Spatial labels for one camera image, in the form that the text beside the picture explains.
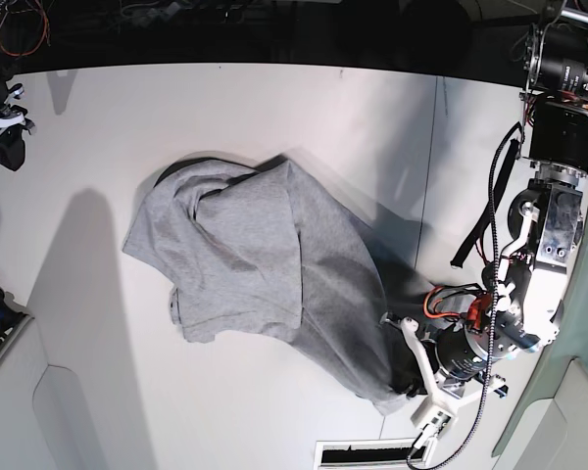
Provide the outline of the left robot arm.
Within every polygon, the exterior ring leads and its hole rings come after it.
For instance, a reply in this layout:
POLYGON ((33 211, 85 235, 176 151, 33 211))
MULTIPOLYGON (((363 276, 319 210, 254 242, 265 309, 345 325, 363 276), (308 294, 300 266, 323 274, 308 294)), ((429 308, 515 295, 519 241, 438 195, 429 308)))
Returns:
POLYGON ((588 1, 545 5, 527 37, 524 67, 521 120, 495 152, 486 206, 452 266, 496 233, 496 210, 523 143, 535 175, 512 200, 511 241, 484 259, 480 282, 435 286, 416 313, 385 316, 403 337, 395 388, 406 396, 457 402, 473 380, 504 395, 493 364, 540 351, 559 334, 569 260, 583 235, 579 184, 588 178, 588 1))

